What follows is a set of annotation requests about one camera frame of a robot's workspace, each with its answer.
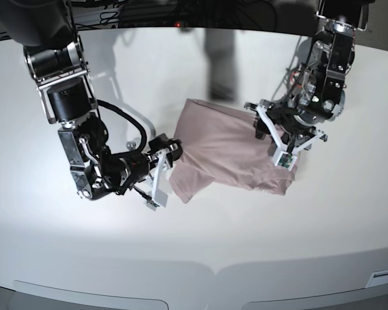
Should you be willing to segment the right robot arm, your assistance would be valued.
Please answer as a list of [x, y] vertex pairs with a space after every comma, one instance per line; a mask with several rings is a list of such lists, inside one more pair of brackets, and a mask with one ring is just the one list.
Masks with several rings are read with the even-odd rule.
[[[165, 206], [160, 179], [181, 157], [181, 142], [165, 134], [148, 140], [137, 120], [95, 97], [70, 1], [0, 1], [0, 22], [23, 46], [47, 121], [60, 124], [58, 135], [78, 194], [88, 200], [123, 195], [147, 180], [151, 190], [141, 192], [147, 205]], [[100, 108], [130, 122], [140, 133], [139, 145], [112, 153]]]

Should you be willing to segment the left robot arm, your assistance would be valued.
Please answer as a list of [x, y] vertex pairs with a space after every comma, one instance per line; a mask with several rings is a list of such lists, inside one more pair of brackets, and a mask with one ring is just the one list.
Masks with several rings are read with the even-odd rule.
[[320, 1], [316, 16], [322, 27], [313, 35], [308, 57], [278, 101], [246, 103], [256, 113], [255, 137], [271, 136], [273, 164], [291, 169], [298, 154], [327, 134], [316, 125], [334, 121], [345, 105], [345, 78], [355, 58], [356, 31], [367, 28], [370, 1]]

